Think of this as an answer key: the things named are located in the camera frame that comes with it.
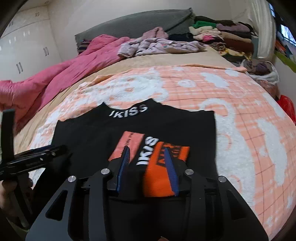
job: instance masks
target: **pink comforter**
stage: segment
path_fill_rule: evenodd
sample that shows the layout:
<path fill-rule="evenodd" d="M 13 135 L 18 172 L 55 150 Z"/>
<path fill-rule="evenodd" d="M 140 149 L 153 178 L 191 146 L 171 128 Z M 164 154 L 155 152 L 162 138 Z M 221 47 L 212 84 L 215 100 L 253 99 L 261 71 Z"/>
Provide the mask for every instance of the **pink comforter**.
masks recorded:
<path fill-rule="evenodd" d="M 82 78 L 112 65 L 121 59 L 120 45 L 129 41 L 100 35 L 92 40 L 86 51 L 78 57 L 51 66 L 21 82 L 0 81 L 0 110 L 15 109 L 15 130 L 25 124 L 58 93 Z"/>

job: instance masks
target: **white curtain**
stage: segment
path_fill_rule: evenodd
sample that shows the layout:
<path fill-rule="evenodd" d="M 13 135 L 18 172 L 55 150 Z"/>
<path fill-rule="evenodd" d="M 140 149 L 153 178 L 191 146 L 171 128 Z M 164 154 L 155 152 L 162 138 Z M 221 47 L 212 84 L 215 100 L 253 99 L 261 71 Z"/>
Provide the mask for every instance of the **white curtain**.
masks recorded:
<path fill-rule="evenodd" d="M 259 36 L 258 59 L 272 60 L 276 41 L 276 24 L 266 0 L 248 0 L 248 19 Z"/>

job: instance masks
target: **metal screw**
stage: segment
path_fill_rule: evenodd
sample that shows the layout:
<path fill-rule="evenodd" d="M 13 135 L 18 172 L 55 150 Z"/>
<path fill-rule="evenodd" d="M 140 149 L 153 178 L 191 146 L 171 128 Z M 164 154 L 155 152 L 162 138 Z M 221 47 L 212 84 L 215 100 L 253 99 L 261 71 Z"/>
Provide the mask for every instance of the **metal screw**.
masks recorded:
<path fill-rule="evenodd" d="M 75 180 L 76 180 L 75 176 L 68 177 L 68 181 L 71 183 L 74 182 Z"/>
<path fill-rule="evenodd" d="M 192 174 L 194 173 L 194 171 L 191 170 L 191 169 L 186 169 L 186 170 L 185 170 L 185 173 L 186 173 L 187 175 L 192 175 Z"/>
<path fill-rule="evenodd" d="M 219 177 L 218 177 L 218 180 L 219 180 L 219 182 L 221 182 L 221 183 L 224 183 L 224 182 L 227 181 L 226 177 L 224 177 L 224 176 L 219 176 Z"/>
<path fill-rule="evenodd" d="M 101 170 L 101 173 L 102 173 L 103 175 L 106 175 L 106 174 L 108 174 L 109 172 L 110 172 L 110 170 L 109 170 L 108 168 L 104 168 L 104 169 Z"/>

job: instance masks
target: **striped pillow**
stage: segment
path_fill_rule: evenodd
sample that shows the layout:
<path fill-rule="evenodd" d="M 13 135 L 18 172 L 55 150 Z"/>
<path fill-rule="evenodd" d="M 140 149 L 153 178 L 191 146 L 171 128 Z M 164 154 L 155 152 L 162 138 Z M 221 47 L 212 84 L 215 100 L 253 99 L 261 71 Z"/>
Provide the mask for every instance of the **striped pillow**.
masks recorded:
<path fill-rule="evenodd" d="M 91 40 L 86 40 L 86 39 L 83 39 L 79 46 L 77 47 L 77 52 L 78 54 L 81 54 L 82 52 L 84 52 L 87 47 L 89 46 L 89 44 L 91 43 Z"/>

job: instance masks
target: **headboard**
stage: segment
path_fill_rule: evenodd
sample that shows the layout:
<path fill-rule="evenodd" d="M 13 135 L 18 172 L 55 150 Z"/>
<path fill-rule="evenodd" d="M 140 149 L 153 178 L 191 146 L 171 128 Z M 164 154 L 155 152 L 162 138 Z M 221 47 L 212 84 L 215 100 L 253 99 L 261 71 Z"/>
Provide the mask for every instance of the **headboard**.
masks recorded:
<path fill-rule="evenodd" d="M 83 39 L 94 39 L 101 34 L 117 38 L 124 36 L 138 38 L 144 32 L 159 26 L 168 34 L 184 34 L 192 25 L 193 18 L 192 8 L 139 12 L 94 26 L 75 35 L 75 40 L 79 44 Z"/>

